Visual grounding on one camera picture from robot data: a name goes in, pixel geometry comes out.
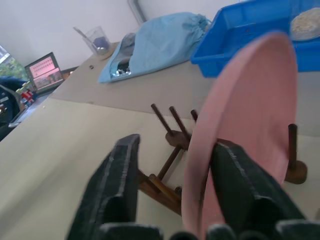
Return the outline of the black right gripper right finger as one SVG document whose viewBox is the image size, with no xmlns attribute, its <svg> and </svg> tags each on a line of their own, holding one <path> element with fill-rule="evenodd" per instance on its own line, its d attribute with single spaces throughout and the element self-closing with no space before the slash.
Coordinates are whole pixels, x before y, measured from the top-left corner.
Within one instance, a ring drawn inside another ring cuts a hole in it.
<svg viewBox="0 0 320 240">
<path fill-rule="evenodd" d="M 209 240 L 313 240 L 313 223 L 240 145 L 218 141 L 210 170 L 224 223 Z"/>
</svg>

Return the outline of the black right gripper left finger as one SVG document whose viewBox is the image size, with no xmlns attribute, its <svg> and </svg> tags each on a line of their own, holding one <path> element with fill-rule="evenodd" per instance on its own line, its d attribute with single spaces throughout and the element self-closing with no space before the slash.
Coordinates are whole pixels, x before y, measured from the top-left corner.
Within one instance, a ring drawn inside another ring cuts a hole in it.
<svg viewBox="0 0 320 240">
<path fill-rule="evenodd" d="M 67 240 L 99 240 L 107 223 L 135 222 L 140 135 L 119 139 L 89 179 Z"/>
</svg>

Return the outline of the pink plate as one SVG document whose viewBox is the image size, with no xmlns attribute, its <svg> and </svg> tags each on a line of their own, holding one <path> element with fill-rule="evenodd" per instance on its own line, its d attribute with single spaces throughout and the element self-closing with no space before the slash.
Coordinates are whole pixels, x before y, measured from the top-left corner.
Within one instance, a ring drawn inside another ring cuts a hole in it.
<svg viewBox="0 0 320 240">
<path fill-rule="evenodd" d="M 209 170 L 218 139 L 240 145 L 279 184 L 284 182 L 297 79 L 292 42 L 283 32 L 270 32 L 238 51 L 214 81 L 192 131 L 182 186 L 182 222 L 200 240 L 210 225 L 224 222 Z"/>
</svg>

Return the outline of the wooden dish rack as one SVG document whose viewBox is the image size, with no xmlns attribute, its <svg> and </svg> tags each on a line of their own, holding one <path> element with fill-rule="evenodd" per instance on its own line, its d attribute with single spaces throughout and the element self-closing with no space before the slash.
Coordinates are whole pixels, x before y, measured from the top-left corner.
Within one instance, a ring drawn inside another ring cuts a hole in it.
<svg viewBox="0 0 320 240">
<path fill-rule="evenodd" d="M 182 188 L 178 186 L 175 190 L 172 190 L 164 183 L 162 183 L 162 180 L 179 153 L 181 151 L 188 150 L 191 140 L 191 134 L 187 131 L 180 116 L 173 106 L 169 107 L 169 111 L 172 114 L 177 125 L 179 126 L 179 131 L 172 130 L 169 127 L 167 121 L 157 108 L 156 104 L 153 103 L 151 105 L 151 108 L 166 130 L 166 141 L 170 146 L 174 147 L 174 149 L 161 168 L 158 175 L 150 174 L 149 176 L 147 176 L 141 170 L 138 170 L 139 189 L 144 194 L 151 197 L 153 200 L 167 207 L 176 214 L 181 215 Z M 308 167 L 304 162 L 297 160 L 297 138 L 298 126 L 292 123 L 288 126 L 288 166 L 284 180 L 288 183 L 300 185 L 303 184 L 307 179 Z"/>
</svg>

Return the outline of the laptop with pink screen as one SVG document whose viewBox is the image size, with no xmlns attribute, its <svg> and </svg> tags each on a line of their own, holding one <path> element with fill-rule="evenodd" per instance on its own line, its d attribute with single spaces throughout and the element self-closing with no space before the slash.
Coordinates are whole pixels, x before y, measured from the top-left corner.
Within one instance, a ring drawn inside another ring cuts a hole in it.
<svg viewBox="0 0 320 240">
<path fill-rule="evenodd" d="M 64 81 L 53 52 L 26 65 L 24 69 L 37 94 L 52 92 Z"/>
</svg>

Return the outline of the clear glass measuring cup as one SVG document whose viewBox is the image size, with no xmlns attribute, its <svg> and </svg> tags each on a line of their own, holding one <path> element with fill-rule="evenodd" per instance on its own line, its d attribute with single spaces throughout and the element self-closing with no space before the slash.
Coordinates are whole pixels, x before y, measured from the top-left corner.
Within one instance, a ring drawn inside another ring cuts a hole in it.
<svg viewBox="0 0 320 240">
<path fill-rule="evenodd" d="M 73 29 L 82 37 L 94 55 L 103 56 L 109 52 L 111 43 L 101 26 L 96 26 L 87 33 L 83 33 L 75 26 Z"/>
</svg>

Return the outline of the blue plastic bin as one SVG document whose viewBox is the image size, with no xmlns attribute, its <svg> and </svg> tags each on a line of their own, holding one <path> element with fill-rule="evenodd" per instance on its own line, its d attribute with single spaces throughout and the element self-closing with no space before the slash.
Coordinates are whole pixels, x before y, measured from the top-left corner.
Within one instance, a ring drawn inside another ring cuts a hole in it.
<svg viewBox="0 0 320 240">
<path fill-rule="evenodd" d="M 190 61 L 206 78 L 217 77 L 245 45 L 269 32 L 290 39 L 291 21 L 300 13 L 320 8 L 320 0 L 248 0 L 221 8 Z"/>
</svg>

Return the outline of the beige round woven item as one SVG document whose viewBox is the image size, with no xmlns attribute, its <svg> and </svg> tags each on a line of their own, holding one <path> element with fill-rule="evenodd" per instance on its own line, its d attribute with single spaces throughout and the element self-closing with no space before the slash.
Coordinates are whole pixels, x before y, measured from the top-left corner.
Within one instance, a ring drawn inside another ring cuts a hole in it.
<svg viewBox="0 0 320 240">
<path fill-rule="evenodd" d="M 294 17 L 290 23 L 290 36 L 293 41 L 309 41 L 320 37 L 320 7 Z"/>
</svg>

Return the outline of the light blue drawstring bag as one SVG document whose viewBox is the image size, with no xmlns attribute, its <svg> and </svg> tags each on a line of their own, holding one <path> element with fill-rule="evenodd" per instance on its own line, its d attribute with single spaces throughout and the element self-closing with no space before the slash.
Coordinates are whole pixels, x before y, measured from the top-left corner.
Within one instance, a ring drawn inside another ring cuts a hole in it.
<svg viewBox="0 0 320 240">
<path fill-rule="evenodd" d="M 122 81 L 188 61 L 210 23 L 204 15 L 191 12 L 146 21 L 119 42 L 98 82 Z"/>
</svg>

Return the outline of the grey wall pipe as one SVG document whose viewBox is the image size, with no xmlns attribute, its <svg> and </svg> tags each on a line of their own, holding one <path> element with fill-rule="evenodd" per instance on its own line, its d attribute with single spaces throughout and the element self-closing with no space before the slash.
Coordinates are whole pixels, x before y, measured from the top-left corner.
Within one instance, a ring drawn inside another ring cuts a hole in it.
<svg viewBox="0 0 320 240">
<path fill-rule="evenodd" d="M 143 23 L 145 23 L 147 19 L 141 8 L 139 0 L 127 0 L 127 3 L 138 25 L 142 25 Z"/>
</svg>

